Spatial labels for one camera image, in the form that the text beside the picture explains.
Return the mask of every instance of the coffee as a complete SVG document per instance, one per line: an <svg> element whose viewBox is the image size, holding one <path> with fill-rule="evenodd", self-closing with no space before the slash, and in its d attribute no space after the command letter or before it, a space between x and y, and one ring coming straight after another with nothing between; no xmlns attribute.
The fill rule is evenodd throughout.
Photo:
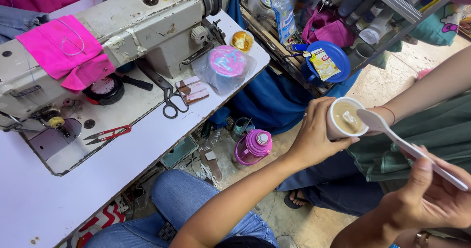
<svg viewBox="0 0 471 248"><path fill-rule="evenodd" d="M337 102L332 107L333 119L343 131L356 134L361 127L361 120L356 114L356 107L348 102Z"/></svg>

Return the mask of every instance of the flip flop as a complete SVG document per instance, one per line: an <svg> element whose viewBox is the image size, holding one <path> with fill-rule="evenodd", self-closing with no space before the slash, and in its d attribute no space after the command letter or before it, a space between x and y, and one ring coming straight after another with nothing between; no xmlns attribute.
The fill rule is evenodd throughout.
<svg viewBox="0 0 471 248"><path fill-rule="evenodd" d="M291 190L285 197L285 204L291 208L291 209L299 209L301 208L302 206L300 205L297 205L295 203L293 203L293 200L290 199L290 195L291 193L294 191L294 200L298 200L298 201L301 201L301 202L304 202L304 203L308 203L309 201L307 201L306 199L304 198L301 198L301 197L298 197L298 192L299 192L299 189L296 189L296 190Z"/></svg>

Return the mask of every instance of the blue lid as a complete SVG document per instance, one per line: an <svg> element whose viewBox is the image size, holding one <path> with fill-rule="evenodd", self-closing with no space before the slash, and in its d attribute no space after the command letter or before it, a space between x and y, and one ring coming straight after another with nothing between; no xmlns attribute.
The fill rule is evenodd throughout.
<svg viewBox="0 0 471 248"><path fill-rule="evenodd" d="M329 58L337 65L341 72L333 75L332 77L328 78L326 82L343 82L347 79L350 74L350 61L347 57L347 54L343 52L341 48L336 46L334 43L328 41L315 41L314 43L310 44L308 47L309 52L322 48ZM306 58L307 65L309 69L313 72L316 77L319 77L317 71L315 71L314 66L309 61L309 57Z"/></svg>

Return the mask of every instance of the white table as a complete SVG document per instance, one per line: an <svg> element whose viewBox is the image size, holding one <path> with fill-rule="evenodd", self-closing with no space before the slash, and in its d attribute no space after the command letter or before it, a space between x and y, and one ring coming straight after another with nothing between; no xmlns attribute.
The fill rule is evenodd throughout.
<svg viewBox="0 0 471 248"><path fill-rule="evenodd" d="M228 44L232 34L241 30L223 11L207 19L221 19L218 26L227 34ZM257 60L257 67L241 88L269 61L268 53L256 43L249 55ZM61 243L239 89L227 95L208 90L209 98L190 105L175 119L164 117L159 106L131 132L62 177L52 175L18 133L0 132L0 246L50 248Z"/></svg>

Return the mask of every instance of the pink water bottle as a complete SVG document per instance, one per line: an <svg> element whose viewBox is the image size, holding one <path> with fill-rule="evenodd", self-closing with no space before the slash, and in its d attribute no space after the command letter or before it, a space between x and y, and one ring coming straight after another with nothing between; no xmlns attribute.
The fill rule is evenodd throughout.
<svg viewBox="0 0 471 248"><path fill-rule="evenodd" d="M252 165L270 154L272 146L273 141L269 132L252 129L239 140L234 155L241 164Z"/></svg>

